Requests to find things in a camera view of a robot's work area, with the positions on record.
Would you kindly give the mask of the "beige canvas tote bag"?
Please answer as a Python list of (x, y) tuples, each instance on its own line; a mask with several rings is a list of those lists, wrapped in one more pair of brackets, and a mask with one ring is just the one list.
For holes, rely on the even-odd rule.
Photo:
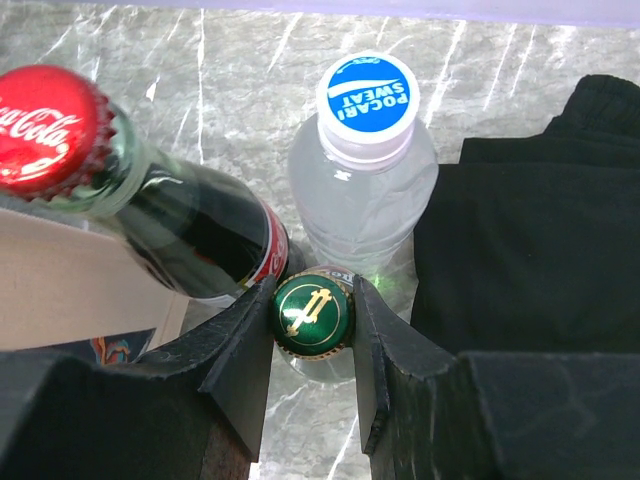
[(55, 348), (99, 365), (129, 363), (175, 339), (188, 300), (117, 240), (1, 212), (1, 348)]

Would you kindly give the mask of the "Coca-Cola glass bottle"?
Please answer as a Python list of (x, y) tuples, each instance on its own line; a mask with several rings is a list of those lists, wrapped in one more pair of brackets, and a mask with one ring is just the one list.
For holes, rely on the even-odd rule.
[(60, 66), (1, 77), (1, 190), (115, 233), (161, 284), (206, 304), (226, 307), (305, 267), (245, 183), (164, 153), (94, 82)]

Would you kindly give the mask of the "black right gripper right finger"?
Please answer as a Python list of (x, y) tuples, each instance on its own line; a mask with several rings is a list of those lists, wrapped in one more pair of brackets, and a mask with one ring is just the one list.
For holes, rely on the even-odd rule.
[(361, 448), (375, 479), (635, 479), (635, 355), (453, 356), (354, 281)]

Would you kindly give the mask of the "blue-cap water bottle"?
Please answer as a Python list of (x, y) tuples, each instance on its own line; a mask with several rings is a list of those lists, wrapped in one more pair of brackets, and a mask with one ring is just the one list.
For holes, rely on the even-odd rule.
[(411, 235), (439, 171), (420, 100), (414, 73), (388, 53), (351, 54), (323, 74), (287, 161), (319, 262), (375, 275)]

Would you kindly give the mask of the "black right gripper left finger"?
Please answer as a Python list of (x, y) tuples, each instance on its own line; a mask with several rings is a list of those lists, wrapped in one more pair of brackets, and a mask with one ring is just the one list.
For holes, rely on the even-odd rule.
[(5, 479), (245, 479), (259, 457), (273, 278), (129, 364), (1, 357)]

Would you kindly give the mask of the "green glass bottle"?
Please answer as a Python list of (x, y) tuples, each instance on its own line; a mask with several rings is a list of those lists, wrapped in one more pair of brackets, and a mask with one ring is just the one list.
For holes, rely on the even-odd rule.
[(355, 379), (354, 278), (336, 265), (316, 265), (285, 280), (274, 293), (270, 322), (290, 368), (320, 384)]

